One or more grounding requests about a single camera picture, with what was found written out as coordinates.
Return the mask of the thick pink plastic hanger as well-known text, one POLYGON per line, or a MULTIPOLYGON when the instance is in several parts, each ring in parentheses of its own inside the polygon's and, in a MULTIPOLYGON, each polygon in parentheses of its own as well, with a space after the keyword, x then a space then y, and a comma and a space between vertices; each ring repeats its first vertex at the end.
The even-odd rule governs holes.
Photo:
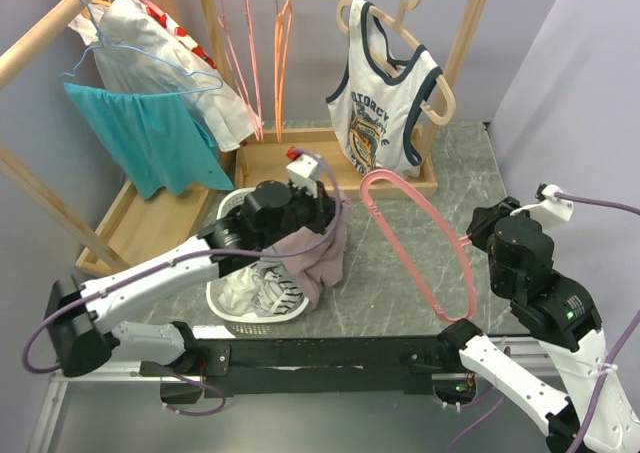
POLYGON ((443 311, 440 304, 433 295, 430 287, 427 285, 427 283, 419 273, 414 262, 411 260, 409 254, 393 232, 389 223, 384 218, 382 212, 376 206, 375 200, 370 194, 370 188, 375 183, 378 183, 380 181, 386 181, 403 192, 409 199, 411 199, 427 214, 427 216, 440 228, 441 232, 445 235, 456 255, 463 273, 463 279, 465 282, 467 294, 467 311, 464 319, 471 321, 477 311, 477 292, 473 277, 473 271, 471 263, 465 252, 465 247, 471 244, 471 239, 469 238, 469 236, 457 237, 450 224, 433 206, 433 204, 429 200, 427 200, 421 193, 419 193, 417 189, 415 189, 411 184, 409 184, 405 179, 401 178, 395 172, 386 169, 378 169, 367 173, 363 177, 359 186, 360 199, 367 207, 370 216, 374 219, 378 228, 383 233, 385 239, 391 245, 396 256, 399 258, 399 260, 409 273, 410 277, 431 306, 436 317, 447 324, 452 324, 458 321, 458 318, 450 317, 443 311))

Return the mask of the mauve tank top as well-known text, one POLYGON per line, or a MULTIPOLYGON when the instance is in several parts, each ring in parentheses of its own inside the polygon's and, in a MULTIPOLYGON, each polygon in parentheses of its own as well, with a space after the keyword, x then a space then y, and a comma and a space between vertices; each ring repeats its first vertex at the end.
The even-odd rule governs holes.
POLYGON ((296 286, 309 300, 307 312, 317 307, 325 289, 335 286, 342 280, 351 209, 350 200, 343 197, 341 214, 333 233, 319 235, 308 228, 303 228, 274 245, 275 252, 283 255, 307 250, 319 244, 304 254, 281 259, 296 286))

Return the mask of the black white striped tank top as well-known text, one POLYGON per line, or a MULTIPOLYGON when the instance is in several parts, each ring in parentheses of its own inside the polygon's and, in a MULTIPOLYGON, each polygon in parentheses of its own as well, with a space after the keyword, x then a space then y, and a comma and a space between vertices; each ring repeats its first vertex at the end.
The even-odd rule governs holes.
POLYGON ((250 272, 255 287, 251 307, 259 318, 284 322, 306 309, 308 298, 281 263, 257 262, 250 272))

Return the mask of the thin pink wire hanger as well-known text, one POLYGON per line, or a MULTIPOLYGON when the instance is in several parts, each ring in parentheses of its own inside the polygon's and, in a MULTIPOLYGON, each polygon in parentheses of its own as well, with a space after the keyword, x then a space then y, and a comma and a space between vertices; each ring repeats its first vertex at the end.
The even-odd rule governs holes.
POLYGON ((247 111, 249 119, 251 120, 251 124, 253 126, 253 133, 256 138, 255 130, 257 127, 257 118, 256 118, 256 99, 255 92, 253 94, 249 93, 249 89, 247 86, 247 81, 243 74, 242 67, 240 66, 238 56, 236 53, 236 49, 233 43, 232 35, 229 30, 228 22, 226 19, 226 11, 224 0, 219 0, 220 3, 220 14, 217 16, 217 21, 219 26, 222 28, 224 35, 226 37, 226 45, 224 47, 224 55, 227 61, 228 66, 231 68, 231 72, 234 78, 234 83, 236 86, 236 90, 243 101, 244 107, 247 111))

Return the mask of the orange plastic hanger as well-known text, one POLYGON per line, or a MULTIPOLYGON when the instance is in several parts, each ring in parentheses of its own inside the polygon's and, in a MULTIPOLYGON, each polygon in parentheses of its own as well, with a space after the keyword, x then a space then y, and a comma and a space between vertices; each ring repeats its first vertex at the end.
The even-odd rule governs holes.
POLYGON ((290 38, 293 26, 293 4, 286 0, 280 6, 276 3, 276 17, 274 25, 274 122, 276 138, 283 141, 284 124, 284 94, 286 85, 287 64, 289 57, 290 38))

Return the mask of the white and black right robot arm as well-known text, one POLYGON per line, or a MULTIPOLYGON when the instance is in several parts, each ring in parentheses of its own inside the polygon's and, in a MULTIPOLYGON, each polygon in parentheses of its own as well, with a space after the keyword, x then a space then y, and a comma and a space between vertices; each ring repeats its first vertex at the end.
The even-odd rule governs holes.
POLYGON ((545 384, 467 319, 439 334, 439 362, 447 370, 464 368, 484 377, 537 425, 552 452, 636 452, 639 417, 615 358, 639 321, 633 319, 614 346, 607 346, 591 294, 555 270, 554 242, 546 233, 568 222, 575 204, 587 200, 555 185, 543 186, 537 199, 521 205, 508 197, 475 209, 467 237, 487 255, 492 292, 509 301, 565 389, 545 384))

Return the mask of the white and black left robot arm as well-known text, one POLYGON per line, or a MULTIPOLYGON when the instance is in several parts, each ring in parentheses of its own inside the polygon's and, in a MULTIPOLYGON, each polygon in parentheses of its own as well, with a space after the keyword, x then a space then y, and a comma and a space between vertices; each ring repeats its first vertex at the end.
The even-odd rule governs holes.
POLYGON ((341 200, 323 188, 311 194, 291 182, 263 182, 165 254, 82 284, 55 282, 45 326, 56 369, 80 377, 115 359, 155 363, 179 375, 193 372, 206 353, 187 323, 140 324, 132 317, 155 300, 273 256, 276 243, 300 230, 327 236, 341 210, 341 200))

